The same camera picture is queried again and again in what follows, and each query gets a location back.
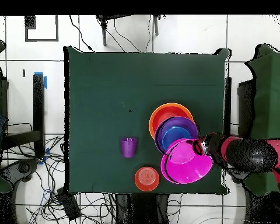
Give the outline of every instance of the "purple cup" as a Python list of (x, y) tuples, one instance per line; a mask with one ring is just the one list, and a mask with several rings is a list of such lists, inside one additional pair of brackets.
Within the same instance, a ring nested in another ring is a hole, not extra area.
[(124, 158), (132, 158), (135, 155), (137, 139), (122, 138), (121, 139), (121, 154)]

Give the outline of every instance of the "blue tape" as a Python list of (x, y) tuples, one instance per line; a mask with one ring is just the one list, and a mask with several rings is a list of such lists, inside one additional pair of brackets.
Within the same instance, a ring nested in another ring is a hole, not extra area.
[(44, 76), (44, 88), (47, 89), (47, 76)]
[(49, 148), (46, 148), (45, 154), (46, 154), (46, 155), (49, 155), (49, 154), (50, 154), (50, 149), (49, 149)]

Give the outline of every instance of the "blue bowl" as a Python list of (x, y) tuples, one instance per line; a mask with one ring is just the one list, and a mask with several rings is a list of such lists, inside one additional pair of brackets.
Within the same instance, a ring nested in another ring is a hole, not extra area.
[(198, 130), (196, 125), (185, 117), (171, 117), (164, 120), (155, 133), (155, 144), (157, 149), (165, 154), (172, 142), (181, 139), (196, 139)]
[(179, 127), (179, 126), (170, 127), (164, 133), (164, 137), (162, 139), (162, 145), (163, 145), (164, 149), (167, 150), (168, 147), (170, 146), (170, 144), (172, 144), (174, 141), (176, 141), (180, 138), (191, 139), (191, 135), (186, 129), (184, 129), (182, 127)]

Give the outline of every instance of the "pink bowl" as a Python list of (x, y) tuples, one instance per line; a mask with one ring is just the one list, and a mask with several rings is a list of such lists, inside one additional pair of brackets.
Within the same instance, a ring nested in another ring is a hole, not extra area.
[(212, 168), (211, 157), (196, 154), (187, 140), (183, 138), (173, 142), (161, 160), (161, 172), (171, 183), (193, 183), (203, 178)]

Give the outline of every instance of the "green chair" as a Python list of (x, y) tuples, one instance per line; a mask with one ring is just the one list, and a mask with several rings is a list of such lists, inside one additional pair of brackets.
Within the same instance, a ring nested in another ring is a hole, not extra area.
[[(0, 40), (0, 53), (6, 45)], [(18, 224), (15, 211), (16, 190), (21, 181), (27, 182), (36, 171), (38, 158), (44, 156), (44, 111), (43, 111), (43, 78), (34, 75), (34, 131), (19, 134), (6, 134), (3, 130), (3, 138), (0, 143), (0, 166), (3, 150), (34, 142), (35, 158), (20, 159), (9, 166), (0, 168), (0, 224)], [(8, 81), (3, 78), (0, 69), (0, 113), (7, 116), (7, 88)]]

